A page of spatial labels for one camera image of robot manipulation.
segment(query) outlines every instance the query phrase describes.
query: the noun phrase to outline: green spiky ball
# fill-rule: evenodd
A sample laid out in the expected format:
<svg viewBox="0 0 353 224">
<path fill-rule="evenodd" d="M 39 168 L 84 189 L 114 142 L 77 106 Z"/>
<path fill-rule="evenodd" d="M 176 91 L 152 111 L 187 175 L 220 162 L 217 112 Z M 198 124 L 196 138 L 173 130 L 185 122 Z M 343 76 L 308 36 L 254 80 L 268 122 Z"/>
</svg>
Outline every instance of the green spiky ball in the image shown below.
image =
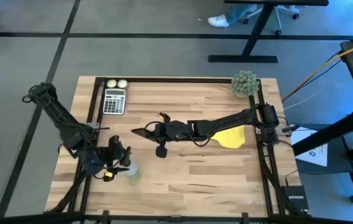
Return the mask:
<svg viewBox="0 0 353 224">
<path fill-rule="evenodd" d="M 257 81 L 257 75 L 251 71 L 240 70 L 238 74 L 232 79 L 232 91 L 240 97 L 246 98 L 259 90 L 259 82 Z"/>
</svg>

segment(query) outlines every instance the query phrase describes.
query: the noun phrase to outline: black box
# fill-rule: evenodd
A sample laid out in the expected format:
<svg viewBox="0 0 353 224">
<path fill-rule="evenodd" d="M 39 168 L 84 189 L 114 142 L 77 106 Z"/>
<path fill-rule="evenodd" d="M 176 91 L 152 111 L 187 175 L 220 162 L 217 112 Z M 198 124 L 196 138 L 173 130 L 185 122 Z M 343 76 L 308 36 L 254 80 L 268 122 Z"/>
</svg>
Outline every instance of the black box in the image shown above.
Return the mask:
<svg viewBox="0 0 353 224">
<path fill-rule="evenodd" d="M 305 188 L 303 186 L 284 186 L 283 190 L 291 204 L 301 212 L 307 213 L 309 210 L 306 200 Z"/>
</svg>

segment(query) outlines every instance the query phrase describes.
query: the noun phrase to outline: jeans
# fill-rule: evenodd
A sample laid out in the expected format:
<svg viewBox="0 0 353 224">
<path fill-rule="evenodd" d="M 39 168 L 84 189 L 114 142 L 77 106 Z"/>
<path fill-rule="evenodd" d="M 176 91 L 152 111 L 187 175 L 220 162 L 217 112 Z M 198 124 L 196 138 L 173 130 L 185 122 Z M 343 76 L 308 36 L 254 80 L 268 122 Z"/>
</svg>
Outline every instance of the jeans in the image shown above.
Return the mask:
<svg viewBox="0 0 353 224">
<path fill-rule="evenodd" d="M 246 14 L 254 4 L 238 5 L 226 14 L 227 23 L 232 24 Z"/>
</svg>

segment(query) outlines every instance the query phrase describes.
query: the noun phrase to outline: desk leg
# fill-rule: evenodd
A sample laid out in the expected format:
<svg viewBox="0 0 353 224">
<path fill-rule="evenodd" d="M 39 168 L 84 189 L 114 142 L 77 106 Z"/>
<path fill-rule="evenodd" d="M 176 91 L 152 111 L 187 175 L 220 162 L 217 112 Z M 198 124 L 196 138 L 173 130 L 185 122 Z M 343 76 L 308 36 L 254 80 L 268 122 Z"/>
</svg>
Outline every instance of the desk leg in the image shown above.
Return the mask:
<svg viewBox="0 0 353 224">
<path fill-rule="evenodd" d="M 353 113 L 295 143 L 293 145 L 294 154 L 300 155 L 350 131 L 353 131 Z"/>
<path fill-rule="evenodd" d="M 251 32 L 251 37 L 244 47 L 241 55 L 210 55 L 208 62 L 252 62 L 252 63 L 278 63 L 276 56 L 251 56 L 251 51 L 254 48 L 262 30 L 265 27 L 271 13 L 273 5 L 266 4 L 259 15 L 257 22 Z"/>
</svg>

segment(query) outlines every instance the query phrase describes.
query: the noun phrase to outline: sticker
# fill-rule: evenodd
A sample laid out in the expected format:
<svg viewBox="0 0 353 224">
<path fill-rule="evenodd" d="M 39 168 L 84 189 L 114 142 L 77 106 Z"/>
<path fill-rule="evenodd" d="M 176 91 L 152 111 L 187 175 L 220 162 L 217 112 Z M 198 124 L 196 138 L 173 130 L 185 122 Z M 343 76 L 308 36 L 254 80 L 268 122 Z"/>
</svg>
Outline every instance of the sticker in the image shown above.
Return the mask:
<svg viewBox="0 0 353 224">
<path fill-rule="evenodd" d="M 291 143 L 295 144 L 300 140 L 311 136 L 314 133 L 316 133 L 316 131 L 314 130 L 298 128 L 291 135 Z M 297 155 L 295 158 L 305 162 L 310 162 L 319 166 L 327 167 L 327 151 L 328 151 L 328 145 L 324 144 L 322 146 L 317 147 L 316 149 L 312 149 L 312 150 L 309 150 L 308 152 L 304 152 L 300 155 Z"/>
<path fill-rule="evenodd" d="M 106 177 L 112 177 L 113 176 L 113 174 L 111 173 L 111 172 L 108 172 L 108 171 L 106 171 L 105 173 L 104 173 L 104 175 L 106 176 Z"/>
</svg>

